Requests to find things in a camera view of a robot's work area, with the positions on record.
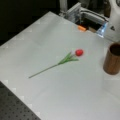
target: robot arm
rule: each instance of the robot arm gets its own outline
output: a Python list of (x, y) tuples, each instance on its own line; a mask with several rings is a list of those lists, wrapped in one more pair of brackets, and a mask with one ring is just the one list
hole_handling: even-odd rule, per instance
[(111, 13), (104, 37), (114, 42), (120, 41), (120, 0), (109, 0)]

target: cup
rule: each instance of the cup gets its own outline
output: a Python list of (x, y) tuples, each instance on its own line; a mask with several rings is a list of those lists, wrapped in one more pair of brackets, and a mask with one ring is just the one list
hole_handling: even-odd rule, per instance
[(107, 51), (103, 69), (110, 75), (115, 75), (120, 71), (120, 43), (113, 43)]

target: white tabletop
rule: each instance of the white tabletop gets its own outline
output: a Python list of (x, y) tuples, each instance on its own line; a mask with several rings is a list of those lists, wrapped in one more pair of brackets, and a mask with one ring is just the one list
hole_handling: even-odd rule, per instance
[[(108, 81), (120, 74), (103, 71), (110, 43), (49, 12), (0, 47), (0, 80), (42, 120), (119, 120), (119, 92)], [(28, 78), (79, 48), (79, 61)]]

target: green leaf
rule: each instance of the green leaf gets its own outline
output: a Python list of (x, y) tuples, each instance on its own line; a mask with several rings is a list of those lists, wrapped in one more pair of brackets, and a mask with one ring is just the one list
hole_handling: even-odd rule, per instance
[(68, 53), (67, 56), (64, 59), (62, 59), (58, 64), (60, 65), (66, 63), (70, 59), (70, 57), (71, 57), (71, 52)]
[(71, 62), (71, 61), (79, 61), (79, 59), (69, 59), (67, 62)]

